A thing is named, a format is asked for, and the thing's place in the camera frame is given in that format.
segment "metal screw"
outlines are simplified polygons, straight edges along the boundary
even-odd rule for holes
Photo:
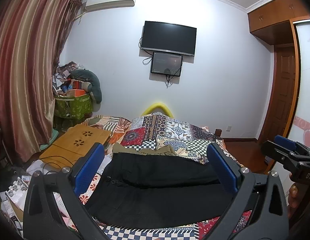
[[[278,177],[278,173],[277,173],[276,171],[271,171],[271,175],[272,175],[273,177]]]
[[[63,168],[62,168],[62,173],[69,173],[70,170],[71,170],[70,167],[63,167]]]
[[[40,174],[41,174],[40,171],[35,171],[35,172],[33,173],[33,176],[34,176],[34,177],[37,177],[37,176],[39,176]]]
[[[240,169],[242,173],[249,173],[249,168],[243,167]]]

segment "monitor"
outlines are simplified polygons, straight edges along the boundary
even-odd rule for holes
[[[145,21],[141,49],[195,56],[196,28]]]
[[[163,52],[154,52],[151,73],[167,76],[180,76],[183,56]]]

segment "pink heart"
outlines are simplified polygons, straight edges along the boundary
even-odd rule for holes
[[[308,129],[304,131],[304,144],[310,148],[310,130]]]

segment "curtain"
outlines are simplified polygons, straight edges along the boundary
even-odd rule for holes
[[[52,136],[52,72],[81,0],[9,0],[0,13],[0,127],[26,162]]]

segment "black clothing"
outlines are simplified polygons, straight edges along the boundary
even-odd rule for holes
[[[106,166],[85,207],[109,225],[169,228],[220,216],[231,200],[210,163],[118,153]],[[247,210],[254,203],[252,199]]]

